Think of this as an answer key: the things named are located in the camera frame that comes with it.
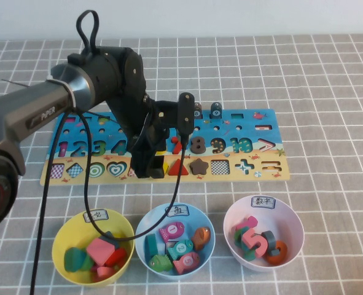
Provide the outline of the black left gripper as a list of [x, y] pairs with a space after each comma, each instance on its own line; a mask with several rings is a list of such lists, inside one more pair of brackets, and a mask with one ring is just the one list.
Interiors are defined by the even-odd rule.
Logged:
[[158, 122], [132, 122], [128, 126], [128, 152], [131, 157], [131, 168], [138, 178], [149, 178], [152, 164], [152, 177], [164, 178], [165, 156], [153, 155], [166, 149], [166, 139], [170, 128]]

